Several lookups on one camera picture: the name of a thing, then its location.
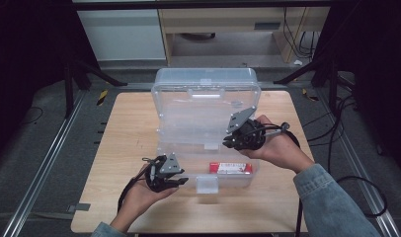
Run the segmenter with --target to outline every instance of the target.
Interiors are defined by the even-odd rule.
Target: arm
[[[136,182],[126,194],[122,207],[111,224],[99,224],[92,236],[126,236],[127,230],[136,218],[143,214],[152,204],[170,196],[177,189],[173,188],[155,193],[148,188],[145,180]]]
[[[257,120],[271,123],[265,116]],[[259,150],[240,152],[297,174],[293,181],[311,236],[379,236],[352,198],[286,134],[267,137]]]

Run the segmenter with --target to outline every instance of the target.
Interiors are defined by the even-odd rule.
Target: blue denim sleeve
[[[293,178],[310,236],[380,236],[358,205],[321,165]]]
[[[107,223],[100,222],[98,227],[92,234],[92,237],[126,237],[125,234],[116,230],[114,227]]]

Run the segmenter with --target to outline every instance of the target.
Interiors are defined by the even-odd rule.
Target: hand
[[[266,116],[257,118],[261,124],[272,123]],[[241,150],[241,154],[251,159],[261,159],[272,164],[294,171],[296,174],[305,170],[314,162],[296,146],[286,134],[266,138],[265,144],[258,150]]]
[[[120,212],[112,221],[111,226],[126,233],[137,217],[143,214],[152,204],[173,194],[178,188],[168,189],[160,193],[152,192],[145,180],[140,180],[127,192]]]

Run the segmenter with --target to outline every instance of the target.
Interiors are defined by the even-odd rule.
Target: cable
[[[31,107],[30,110],[31,110],[31,109],[39,110],[39,111],[40,111],[40,115],[38,115],[38,117],[35,118],[35,119],[33,119],[33,120],[22,122],[22,123],[20,123],[20,125],[26,125],[26,124],[33,123],[33,122],[39,120],[40,117],[42,117],[42,115],[43,115],[43,109],[42,109],[42,108],[40,108],[40,107]]]
[[[302,46],[302,42],[303,42],[303,40],[305,38],[305,35],[306,35],[306,32],[303,32],[302,36],[301,36],[301,40],[299,41],[299,52],[301,52],[304,55],[308,55],[308,57],[311,59],[312,56],[313,56],[312,55],[313,54],[313,50],[315,49],[314,48],[315,32],[312,32],[311,46],[309,48]]]
[[[295,237],[299,237],[301,235],[301,223],[302,223],[302,200],[299,199],[298,205],[298,215],[296,216],[296,230],[295,230]]]
[[[287,37],[285,28],[287,28],[287,30],[288,30],[288,32],[289,32],[289,34],[290,34],[290,37],[292,38],[293,43],[291,43],[290,40],[289,40],[289,38]],[[292,49],[293,53],[295,54],[295,56],[296,56],[297,58],[309,58],[309,55],[306,55],[306,54],[303,55],[303,54],[301,54],[301,55],[299,56],[299,55],[296,53],[297,51],[300,52],[300,50],[298,50],[298,48],[297,48],[296,45],[295,45],[295,39],[294,39],[294,37],[293,37],[293,35],[292,35],[292,31],[290,30],[289,25],[287,24],[287,21],[286,21],[286,7],[283,7],[283,35],[284,35],[284,38],[286,39],[287,43],[289,43],[290,48]]]
[[[340,135],[338,136],[338,137],[336,137],[336,139],[334,139],[332,142],[336,142],[336,141],[338,141],[341,137],[342,137],[342,135],[343,135],[343,133],[345,132],[345,129],[343,128],[343,123],[341,122],[341,124],[342,124],[342,131],[341,131],[341,133],[340,133]],[[329,145],[330,144],[330,142],[326,142],[326,143],[317,143],[317,144],[310,144],[309,145],[309,147],[315,147],[315,146],[322,146],[322,145]]]
[[[135,177],[133,177],[132,179],[130,179],[129,183],[127,183],[127,185],[124,187],[123,191],[120,194],[120,199],[118,200],[118,212],[120,212],[120,208],[121,205],[123,204],[123,200],[126,197],[127,192],[136,184],[136,182],[143,180],[140,179],[141,176],[143,174],[145,174],[145,171],[148,168],[151,168],[151,164],[155,163],[159,158],[155,158],[155,159],[149,159],[149,158],[142,158],[143,161],[147,161],[148,163],[150,163],[149,165],[147,165],[144,169],[142,169],[139,174],[137,174]]]
[[[341,183],[341,182],[343,182],[345,180],[361,180],[361,181],[367,182],[370,185],[372,185],[378,191],[378,193],[380,194],[380,196],[382,198],[382,201],[383,201],[383,209],[379,213],[376,213],[376,214],[364,213],[364,215],[366,217],[374,218],[374,217],[381,216],[383,213],[385,213],[386,209],[388,208],[388,202],[386,200],[385,194],[382,192],[382,190],[379,188],[379,186],[377,186],[374,182],[372,182],[370,180],[367,180],[365,178],[359,177],[359,176],[345,176],[345,177],[340,178],[339,180],[337,180],[337,183]]]
[[[353,96],[349,96],[347,98],[345,98],[344,100],[341,101],[341,103],[339,103],[338,107],[337,107],[337,117],[336,117],[336,121],[335,124],[333,125],[334,129],[332,130],[332,134],[330,136],[330,142],[329,142],[329,151],[328,151],[328,159],[327,159],[327,172],[331,175],[331,153],[332,153],[332,147],[333,147],[333,138],[334,138],[334,134],[336,133],[337,127],[339,126],[340,122],[341,122],[341,116],[342,116],[342,111],[345,107],[352,105],[353,103],[347,104],[345,105],[346,100],[352,98]],[[366,217],[377,217],[382,215],[383,213],[385,213],[387,207],[388,207],[388,203],[387,203],[387,199],[385,194],[381,191],[381,189],[372,181],[365,179],[363,177],[358,177],[358,176],[346,176],[343,178],[340,178],[339,180],[337,180],[337,183],[341,183],[345,180],[361,180],[364,182],[369,183],[370,185],[372,185],[380,194],[382,201],[383,201],[383,209],[382,211],[380,211],[379,213],[373,214],[373,213],[364,213],[364,215]]]
[[[323,138],[324,136],[330,134],[330,132],[332,132],[334,128],[335,128],[335,127],[332,126],[328,131],[324,132],[323,134],[321,134],[321,135],[319,135],[319,136],[317,136],[317,137],[307,139],[307,141],[310,142],[310,141],[314,141],[314,140],[318,140],[318,139],[320,139],[320,138]]]
[[[306,124],[304,124],[304,125],[302,126],[302,128],[304,128],[304,127],[306,127],[306,126],[312,124],[313,122],[316,122],[316,121],[319,120],[319,119],[322,119],[323,117],[329,115],[330,113],[331,113],[331,112],[328,112],[328,113],[326,113],[326,114],[324,114],[324,115],[322,115],[322,116],[320,116],[320,117],[318,117],[318,118],[315,118],[315,119],[313,119],[313,120],[307,122]]]

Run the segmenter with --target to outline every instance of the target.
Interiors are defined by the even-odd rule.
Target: white cabinet
[[[157,10],[79,11],[78,15],[101,67],[165,62]]]

